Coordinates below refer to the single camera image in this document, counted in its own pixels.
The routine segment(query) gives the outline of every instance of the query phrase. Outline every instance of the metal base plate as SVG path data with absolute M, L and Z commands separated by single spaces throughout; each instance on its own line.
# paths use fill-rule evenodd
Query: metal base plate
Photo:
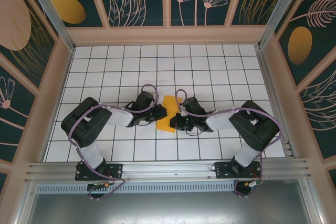
M 255 174 L 260 177 L 260 163 L 258 161 L 253 161 L 249 168 L 246 169 L 242 174 L 238 175 L 231 169 L 231 162 L 217 162 L 215 163 L 215 173 L 216 178 L 253 178 L 252 169 Z
M 122 164 L 107 164 L 104 175 L 112 176 L 113 178 L 121 178 Z M 76 181 L 94 181 L 94 180 L 106 180 L 94 173 L 92 173 L 84 164 L 77 165 Z

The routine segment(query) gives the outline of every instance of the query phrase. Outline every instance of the white grid mat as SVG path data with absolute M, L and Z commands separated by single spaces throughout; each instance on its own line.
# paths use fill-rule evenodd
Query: white grid mat
M 184 89 L 206 111 L 238 107 L 252 99 L 272 115 L 253 45 L 77 47 L 44 160 L 79 161 L 60 125 L 86 97 L 123 106 L 134 101 L 146 83 L 157 86 L 159 102 Z M 232 158 L 243 142 L 235 129 L 189 136 L 157 131 L 155 123 L 107 125 L 97 139 L 107 161 Z M 281 142 L 267 148 L 264 157 L 285 157 Z

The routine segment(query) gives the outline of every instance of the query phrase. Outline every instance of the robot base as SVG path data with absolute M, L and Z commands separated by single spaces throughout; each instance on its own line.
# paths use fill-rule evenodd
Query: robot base
M 112 176 L 113 178 L 121 178 L 122 164 L 107 164 L 105 166 L 104 175 Z M 95 181 L 95 180 L 102 181 L 106 179 L 94 174 L 92 171 L 90 171 L 89 168 L 86 167 L 86 165 L 78 164 L 76 166 L 75 180 L 76 181 Z
M 214 164 L 216 178 L 253 178 L 252 169 L 260 177 L 260 163 L 253 161 L 248 168 L 241 174 L 236 174 L 231 168 L 231 162 L 217 162 Z

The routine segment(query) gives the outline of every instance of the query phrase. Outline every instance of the yellow sponge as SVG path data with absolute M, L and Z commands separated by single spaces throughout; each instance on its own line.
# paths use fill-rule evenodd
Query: yellow sponge
M 178 97 L 178 102 L 182 102 L 182 98 Z M 175 132 L 174 128 L 171 128 L 170 119 L 176 116 L 176 113 L 179 112 L 175 97 L 171 95 L 165 95 L 163 98 L 162 107 L 166 108 L 167 116 L 161 120 L 158 120 L 156 123 L 156 129 L 160 131 Z

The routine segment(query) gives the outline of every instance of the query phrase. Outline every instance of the enclosure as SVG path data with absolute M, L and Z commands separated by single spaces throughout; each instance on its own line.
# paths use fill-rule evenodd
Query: enclosure
M 1 223 L 336 221 L 334 0 L 0 6 Z M 253 195 L 238 198 L 235 179 L 211 168 L 242 147 L 237 130 L 187 134 L 153 122 L 103 128 L 99 151 L 122 164 L 126 183 L 104 202 L 89 200 L 61 122 L 87 97 L 122 107 L 147 83 L 158 104 L 184 89 L 205 111 L 252 100 L 279 121 L 283 137 L 263 151 Z

